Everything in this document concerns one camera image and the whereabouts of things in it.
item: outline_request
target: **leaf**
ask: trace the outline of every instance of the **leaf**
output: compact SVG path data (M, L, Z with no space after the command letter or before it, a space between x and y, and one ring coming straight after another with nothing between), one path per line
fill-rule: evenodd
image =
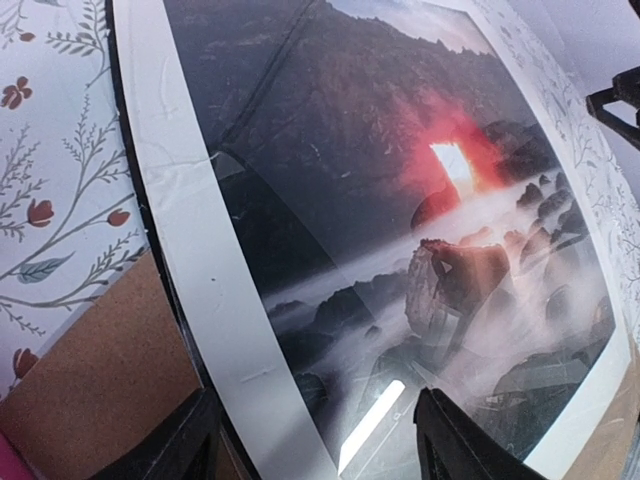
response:
M73 253L65 258L50 258L42 262L25 263L20 267L18 281L24 284L39 283L55 272L58 267L69 260L72 255Z

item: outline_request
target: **blue leaf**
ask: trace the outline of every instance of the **blue leaf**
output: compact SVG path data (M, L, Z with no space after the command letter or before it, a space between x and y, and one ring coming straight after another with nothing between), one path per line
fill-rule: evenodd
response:
M65 258L50 258L37 263L25 263L20 267L18 281L25 284L41 282L55 272L60 265L69 260L71 255Z
M51 5L52 7L61 7L58 3L58 0L33 0L36 3L41 3L43 5Z

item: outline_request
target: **floral pattern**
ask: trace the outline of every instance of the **floral pattern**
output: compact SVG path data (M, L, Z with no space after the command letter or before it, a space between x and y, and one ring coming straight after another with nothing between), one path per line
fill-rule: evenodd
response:
M581 193L583 210L595 217L599 236L607 247L607 260L616 276L623 315L640 342L640 208L604 134L587 113L585 100L549 51L504 3L473 0L496 27L502 42L553 117L569 162L578 173L572 184Z
M104 2L59 6L0 0L0 398L146 249Z

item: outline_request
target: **black object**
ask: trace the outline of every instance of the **black object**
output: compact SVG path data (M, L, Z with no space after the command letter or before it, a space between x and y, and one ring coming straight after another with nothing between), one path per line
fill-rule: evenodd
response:
M220 412L213 390L196 390L138 446L91 479L215 479Z
M640 17L640 0L630 0L630 3ZM612 83L612 88L587 97L589 114L640 150L640 67L616 75ZM628 124L604 108L615 102L624 102L636 109L635 125Z
M545 480L500 447L441 390L420 393L414 422L422 480Z

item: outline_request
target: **pink object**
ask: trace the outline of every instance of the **pink object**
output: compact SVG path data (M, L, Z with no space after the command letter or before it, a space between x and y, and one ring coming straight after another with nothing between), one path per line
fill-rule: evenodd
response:
M34 480L29 468L11 444L0 434L0 480Z

